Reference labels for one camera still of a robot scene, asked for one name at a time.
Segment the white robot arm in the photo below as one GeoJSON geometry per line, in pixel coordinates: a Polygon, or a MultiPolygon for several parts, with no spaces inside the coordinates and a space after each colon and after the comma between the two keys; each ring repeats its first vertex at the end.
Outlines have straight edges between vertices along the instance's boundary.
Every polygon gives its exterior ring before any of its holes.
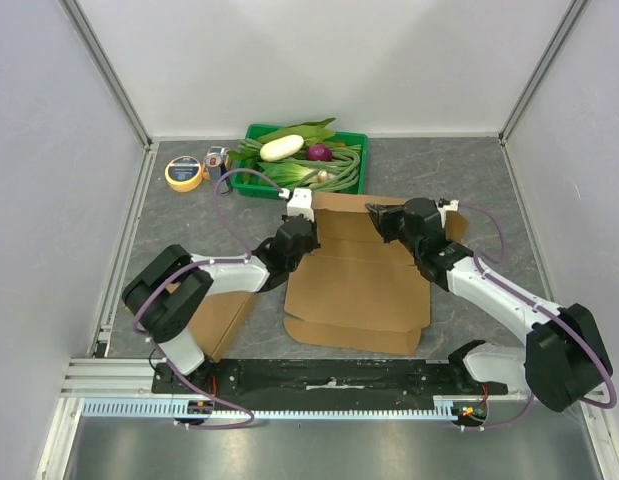
{"type": "MultiPolygon", "coordinates": [[[[283,195],[289,198],[288,191],[283,195]]],[[[611,375],[611,363],[591,312],[578,304],[563,308],[524,291],[483,266],[471,250],[448,240],[444,230],[447,212],[457,209],[457,201],[427,198],[414,198],[401,206],[367,205],[383,240],[399,240],[424,278],[482,308],[523,345],[498,347],[476,340],[456,350],[450,361],[460,359],[459,368],[473,381],[531,389],[547,407],[563,411],[603,379],[590,354],[550,315],[576,331],[611,375]]],[[[187,324],[206,295],[269,291],[287,280],[305,254],[319,247],[311,190],[294,190],[283,220],[276,235],[248,257],[202,257],[172,245],[125,288],[127,307],[134,314],[146,309],[140,324],[183,374],[204,361],[187,324]],[[161,292],[147,308],[154,290],[179,270],[187,272],[178,276],[178,288],[161,292]]]]}

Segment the white panel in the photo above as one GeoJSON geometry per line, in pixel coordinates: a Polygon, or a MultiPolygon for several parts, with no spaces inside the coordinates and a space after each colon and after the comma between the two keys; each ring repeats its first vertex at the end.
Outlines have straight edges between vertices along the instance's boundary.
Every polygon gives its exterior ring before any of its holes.
{"type": "Polygon", "coordinates": [[[496,132],[569,0],[81,0],[159,136],[496,132]]]}
{"type": "Polygon", "coordinates": [[[509,151],[557,299],[593,311],[619,396],[619,0],[590,3],[509,151]]]}
{"type": "Polygon", "coordinates": [[[60,5],[0,2],[0,479],[34,476],[140,160],[60,5]]]}

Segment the black mounting plate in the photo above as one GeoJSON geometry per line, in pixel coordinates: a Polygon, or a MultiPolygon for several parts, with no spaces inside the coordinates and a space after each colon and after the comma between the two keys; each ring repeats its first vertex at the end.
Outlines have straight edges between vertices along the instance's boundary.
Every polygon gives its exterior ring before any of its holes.
{"type": "MultiPolygon", "coordinates": [[[[223,359],[188,376],[204,391],[212,377],[219,397],[252,410],[431,409],[435,395],[483,394],[481,384],[459,377],[450,364],[426,360],[223,359]],[[334,379],[350,388],[324,388],[334,379]]],[[[490,396],[507,394],[503,384],[487,385],[490,396]]],[[[151,391],[191,393],[164,363],[156,365],[151,391]]]]}

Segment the yellow tape roll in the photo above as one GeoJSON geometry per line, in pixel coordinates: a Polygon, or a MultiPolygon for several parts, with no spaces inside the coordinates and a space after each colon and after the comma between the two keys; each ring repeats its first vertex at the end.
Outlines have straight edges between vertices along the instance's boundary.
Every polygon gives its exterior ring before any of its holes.
{"type": "Polygon", "coordinates": [[[189,155],[174,158],[165,168],[165,178],[176,192],[190,192],[202,182],[202,166],[189,155]]]}

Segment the red onion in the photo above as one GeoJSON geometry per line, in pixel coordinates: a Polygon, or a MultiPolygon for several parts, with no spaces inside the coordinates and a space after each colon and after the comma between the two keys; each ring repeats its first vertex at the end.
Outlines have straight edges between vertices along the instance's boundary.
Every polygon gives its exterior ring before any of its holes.
{"type": "Polygon", "coordinates": [[[329,147],[321,143],[310,146],[307,149],[307,160],[312,162],[330,162],[333,158],[333,154],[329,147]]]}

